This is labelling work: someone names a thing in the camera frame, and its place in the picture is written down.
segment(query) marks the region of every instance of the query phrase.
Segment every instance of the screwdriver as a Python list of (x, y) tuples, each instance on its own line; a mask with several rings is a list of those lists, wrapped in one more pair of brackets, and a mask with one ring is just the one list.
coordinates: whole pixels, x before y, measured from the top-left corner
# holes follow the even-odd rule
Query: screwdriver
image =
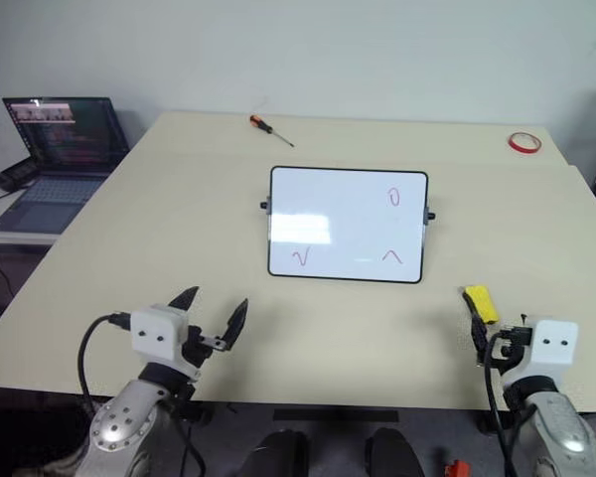
[(256, 116), (255, 114), (253, 114), (252, 116), (249, 117), (249, 122), (251, 123), (252, 126), (265, 131), (267, 134), (273, 134), (277, 138), (282, 139), (287, 144), (289, 144), (291, 147), (296, 147), (291, 142), (289, 142), (287, 139), (285, 139), (280, 134), (278, 134), (276, 131), (274, 131), (273, 127), (271, 127), (269, 124), (267, 124), (265, 121), (263, 121), (260, 117)]

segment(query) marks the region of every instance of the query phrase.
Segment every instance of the whiteboard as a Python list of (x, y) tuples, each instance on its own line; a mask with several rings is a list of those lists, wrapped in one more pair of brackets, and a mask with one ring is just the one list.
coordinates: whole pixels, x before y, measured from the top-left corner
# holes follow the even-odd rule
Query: whiteboard
[(424, 172), (276, 166), (270, 175), (269, 273), (421, 280)]

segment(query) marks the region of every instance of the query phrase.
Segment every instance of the yellow object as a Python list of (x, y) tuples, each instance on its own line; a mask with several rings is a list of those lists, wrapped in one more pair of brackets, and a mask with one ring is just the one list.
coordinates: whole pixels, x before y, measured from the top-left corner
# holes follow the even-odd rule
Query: yellow object
[(464, 293), (470, 297), (484, 323), (489, 324), (499, 321), (499, 313), (493, 305), (493, 299), (490, 297), (488, 288), (484, 285), (471, 285), (464, 288)]

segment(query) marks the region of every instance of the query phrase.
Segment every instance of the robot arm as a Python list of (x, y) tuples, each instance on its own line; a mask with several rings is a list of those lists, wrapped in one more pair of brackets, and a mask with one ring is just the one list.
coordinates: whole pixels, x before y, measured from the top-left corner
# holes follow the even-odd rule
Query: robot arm
[[(472, 335), (480, 361), (491, 344), (485, 325), (473, 314)], [(558, 389), (573, 363), (578, 325), (548, 318), (523, 317), (524, 326), (500, 332), (507, 344), (499, 370), (504, 400), (521, 417), (510, 441), (518, 442), (539, 477), (596, 476), (596, 438), (569, 398)]]
[(146, 366), (94, 416), (88, 451), (76, 476), (148, 475), (150, 449), (173, 423), (178, 427), (179, 410), (194, 394), (204, 360), (213, 351), (233, 346), (244, 325), (247, 300), (234, 310), (223, 336), (212, 338), (188, 325), (187, 310), (197, 291), (198, 287), (190, 288), (168, 306), (153, 305), (130, 314), (132, 347)]

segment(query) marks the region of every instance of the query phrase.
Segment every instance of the laptop keyboard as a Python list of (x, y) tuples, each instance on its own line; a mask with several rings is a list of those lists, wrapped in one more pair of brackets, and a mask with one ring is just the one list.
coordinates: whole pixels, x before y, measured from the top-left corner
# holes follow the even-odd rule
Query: laptop keyboard
[(23, 196), (28, 202), (84, 204), (92, 197), (102, 181), (85, 179), (40, 179)]

